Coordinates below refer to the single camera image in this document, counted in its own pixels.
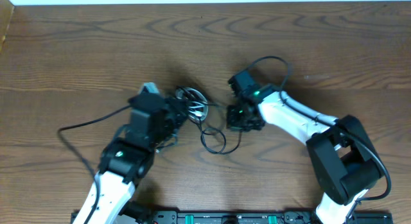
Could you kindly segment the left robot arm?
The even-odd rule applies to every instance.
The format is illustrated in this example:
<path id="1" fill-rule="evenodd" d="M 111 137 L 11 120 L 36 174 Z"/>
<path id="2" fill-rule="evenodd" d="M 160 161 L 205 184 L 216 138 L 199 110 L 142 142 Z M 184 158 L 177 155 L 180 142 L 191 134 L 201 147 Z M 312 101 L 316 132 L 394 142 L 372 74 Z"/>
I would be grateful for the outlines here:
<path id="1" fill-rule="evenodd" d="M 103 149 L 98 172 L 85 203 L 73 223 L 114 223 L 130 216 L 147 223 L 150 211 L 131 199 L 154 162 L 155 150 L 175 137 L 188 119 L 188 102 L 142 92 L 128 101 L 130 121 L 116 132 Z"/>

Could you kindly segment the wooden board at left edge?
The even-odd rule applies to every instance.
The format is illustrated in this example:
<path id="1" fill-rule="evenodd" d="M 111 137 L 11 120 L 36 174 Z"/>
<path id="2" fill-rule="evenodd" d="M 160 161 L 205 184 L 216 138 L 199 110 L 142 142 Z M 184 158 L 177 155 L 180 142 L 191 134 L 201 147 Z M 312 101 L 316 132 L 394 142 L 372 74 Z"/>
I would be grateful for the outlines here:
<path id="1" fill-rule="evenodd" d="M 9 0 L 0 0 L 0 7 L 0 49 L 2 49 L 15 6 Z"/>

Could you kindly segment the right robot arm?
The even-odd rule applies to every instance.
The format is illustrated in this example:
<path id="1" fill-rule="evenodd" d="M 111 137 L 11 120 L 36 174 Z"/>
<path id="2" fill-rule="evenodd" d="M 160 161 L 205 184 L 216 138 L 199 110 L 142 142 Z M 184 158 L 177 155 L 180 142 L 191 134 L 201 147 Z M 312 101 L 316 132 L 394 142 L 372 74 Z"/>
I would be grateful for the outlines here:
<path id="1" fill-rule="evenodd" d="M 228 81 L 236 104 L 227 109 L 227 126 L 248 132 L 274 125 L 302 142 L 323 190 L 316 223 L 384 223 L 383 214 L 357 214 L 365 194 L 387 174 L 361 122 L 316 112 L 280 87 L 256 83 L 242 71 Z"/>

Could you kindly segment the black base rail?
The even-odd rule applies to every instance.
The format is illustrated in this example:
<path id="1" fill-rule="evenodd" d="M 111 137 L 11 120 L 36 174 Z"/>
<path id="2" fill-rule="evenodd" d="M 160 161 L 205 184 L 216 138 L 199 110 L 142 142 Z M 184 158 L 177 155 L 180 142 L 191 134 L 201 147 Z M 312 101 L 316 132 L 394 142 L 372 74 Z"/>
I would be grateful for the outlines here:
<path id="1" fill-rule="evenodd" d="M 316 224 L 313 212 L 182 212 L 150 210 L 135 202 L 128 202 L 114 218 L 120 224 Z"/>

